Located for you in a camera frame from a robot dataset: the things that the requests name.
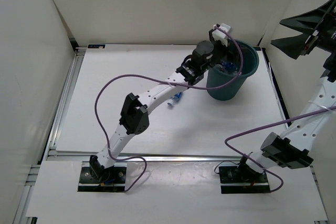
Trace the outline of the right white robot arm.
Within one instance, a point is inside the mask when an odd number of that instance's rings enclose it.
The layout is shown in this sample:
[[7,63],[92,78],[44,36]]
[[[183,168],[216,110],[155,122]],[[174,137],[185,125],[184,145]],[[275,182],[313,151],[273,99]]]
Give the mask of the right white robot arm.
[[313,143],[323,126],[331,118],[331,107],[335,106],[335,0],[301,15],[282,19],[282,26],[300,32],[298,36],[279,38],[271,44],[288,57],[297,59],[315,48],[329,52],[323,64],[318,87],[302,114],[325,109],[326,112],[294,120],[281,134],[270,133],[260,151],[243,157],[236,168],[236,177],[247,182],[265,169],[280,166],[290,169],[310,166],[309,156]]

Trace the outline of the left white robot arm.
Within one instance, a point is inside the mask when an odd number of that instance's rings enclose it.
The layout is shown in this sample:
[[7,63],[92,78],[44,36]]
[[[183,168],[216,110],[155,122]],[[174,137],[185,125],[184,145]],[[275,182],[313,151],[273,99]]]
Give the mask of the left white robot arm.
[[90,175],[100,183],[110,179],[111,170],[128,142],[143,133],[150,125],[149,115],[173,95],[197,88],[209,68],[219,63],[228,52],[230,27],[215,25],[209,40],[197,44],[181,65],[164,81],[141,94],[129,93],[124,100],[116,130],[106,136],[107,144],[97,155],[90,157]]

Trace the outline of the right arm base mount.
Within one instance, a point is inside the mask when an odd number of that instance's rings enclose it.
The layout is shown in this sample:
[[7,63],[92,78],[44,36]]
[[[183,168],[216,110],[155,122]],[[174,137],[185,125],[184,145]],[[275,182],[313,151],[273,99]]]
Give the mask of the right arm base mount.
[[219,175],[221,194],[266,194],[270,185],[265,172],[247,177],[238,170],[237,165],[219,166],[215,174]]

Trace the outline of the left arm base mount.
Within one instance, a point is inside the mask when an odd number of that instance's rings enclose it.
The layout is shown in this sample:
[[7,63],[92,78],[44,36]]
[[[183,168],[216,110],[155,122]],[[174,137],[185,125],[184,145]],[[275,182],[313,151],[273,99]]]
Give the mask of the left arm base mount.
[[79,181],[78,192],[88,193],[122,193],[125,190],[125,180],[127,166],[121,165],[110,167],[102,178],[96,179],[90,172],[88,165],[82,165]]

